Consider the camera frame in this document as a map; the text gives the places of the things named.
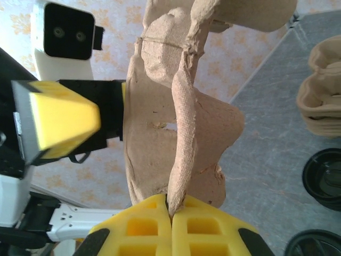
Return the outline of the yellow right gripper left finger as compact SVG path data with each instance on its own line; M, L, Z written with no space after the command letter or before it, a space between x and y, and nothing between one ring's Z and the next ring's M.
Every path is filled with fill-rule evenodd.
M171 255L166 195L154 195L94 226L79 247L89 255Z

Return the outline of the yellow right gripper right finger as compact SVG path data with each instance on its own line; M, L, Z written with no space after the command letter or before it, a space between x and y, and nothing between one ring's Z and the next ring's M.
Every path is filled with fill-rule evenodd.
M194 197L172 220L172 255L274 255L252 225Z

